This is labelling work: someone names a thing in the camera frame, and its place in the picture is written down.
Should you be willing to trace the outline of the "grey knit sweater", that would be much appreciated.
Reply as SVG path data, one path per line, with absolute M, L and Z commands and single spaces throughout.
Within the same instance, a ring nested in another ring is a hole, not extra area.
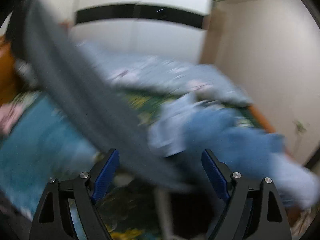
M 121 166 L 153 185 L 187 192 L 170 162 L 154 156 L 134 110 L 91 67 L 40 0 L 21 0 L 7 29 L 13 54 L 29 63 L 40 86 L 100 151 L 119 151 Z

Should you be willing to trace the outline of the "light blue shirt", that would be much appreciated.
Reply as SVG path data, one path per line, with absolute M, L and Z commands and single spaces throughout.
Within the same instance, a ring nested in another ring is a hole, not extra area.
M 205 101 L 196 102 L 191 94 L 164 103 L 161 106 L 159 119 L 149 129 L 148 140 L 154 153 L 176 160 L 186 177 L 197 181 L 208 193 L 213 193 L 213 187 L 201 164 L 202 154 L 187 152 L 183 138 L 183 126 L 201 109 L 219 110 L 214 104 Z M 237 125 L 241 126 L 238 112 L 237 116 Z M 319 201 L 319 177 L 289 158 L 285 154 L 285 147 L 284 152 L 277 153 L 275 159 L 276 174 L 273 178 L 269 178 L 273 180 L 283 204 L 286 207 L 298 206 L 301 209 L 316 204 Z

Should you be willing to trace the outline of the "blue fleece garment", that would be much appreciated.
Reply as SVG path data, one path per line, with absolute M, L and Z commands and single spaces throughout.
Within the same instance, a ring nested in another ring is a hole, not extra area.
M 183 126 L 185 150 L 201 154 L 210 149 L 231 171 L 261 180 L 276 174 L 277 153 L 284 152 L 283 137 L 256 127 L 237 125 L 232 108 L 201 109 Z

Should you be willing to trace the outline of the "teal floral bed blanket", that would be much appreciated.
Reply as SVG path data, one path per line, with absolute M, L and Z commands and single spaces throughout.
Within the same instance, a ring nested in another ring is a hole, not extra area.
M 161 106 L 173 102 L 144 95 L 129 95 L 128 99 L 139 110 L 140 118 L 150 123 L 149 129 L 159 119 Z M 1 190 L 14 211 L 30 221 L 49 176 L 71 179 L 92 167 L 101 153 L 72 126 L 48 95 L 20 94 L 11 107 L 22 114 L 1 139 Z M 247 111 L 236 111 L 241 126 L 257 128 Z M 152 188 L 138 179 L 127 186 L 114 185 L 100 214 L 113 237 L 160 239 Z

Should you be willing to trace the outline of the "grey-blue floral duvet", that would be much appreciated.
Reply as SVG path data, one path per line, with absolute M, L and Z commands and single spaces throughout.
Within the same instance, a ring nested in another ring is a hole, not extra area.
M 147 90 L 172 95 L 195 92 L 206 99 L 238 107 L 246 107 L 252 103 L 242 89 L 212 64 L 195 64 L 155 55 L 113 51 L 93 41 L 81 41 L 76 46 L 98 75 L 118 89 Z

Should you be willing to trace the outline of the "white black-striped wardrobe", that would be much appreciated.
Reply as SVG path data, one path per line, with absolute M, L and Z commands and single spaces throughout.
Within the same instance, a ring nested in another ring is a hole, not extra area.
M 200 60 L 212 0 L 43 0 L 72 38 L 118 51 Z

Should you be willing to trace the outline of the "wooden bed frame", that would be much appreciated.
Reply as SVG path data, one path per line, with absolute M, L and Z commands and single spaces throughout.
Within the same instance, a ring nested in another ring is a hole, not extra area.
M 1 46 L 1 77 L 2 77 L 2 83 L 7 90 L 6 91 L 7 94 L 11 94 L 11 93 L 14 93 L 17 90 L 19 90 L 20 84 L 24 84 L 28 90 L 43 89 L 40 86 L 40 83 L 37 80 L 32 68 L 31 68 L 31 65 L 29 63 L 23 61 L 22 59 L 19 59 L 13 55 L 13 53 L 11 51 L 11 45 L 8 41 L 4 41 Z M 118 89 L 118 88 L 115 88 L 111 85 L 109 85 L 109 86 L 113 90 L 118 91 L 118 92 L 122 92 L 122 93 L 136 93 L 137 95 L 144 95 L 144 96 L 172 96 L 174 98 L 173 101 L 177 100 L 187 94 L 191 94 L 196 102 L 205 101 L 207 103 L 214 104 L 219 109 L 220 108 L 227 108 L 226 107 L 227 103 L 221 102 L 219 100 L 206 99 L 195 92 L 190 92 L 190 93 L 187 93 L 184 95 L 157 94 L 157 93 L 150 92 L 147 90 Z

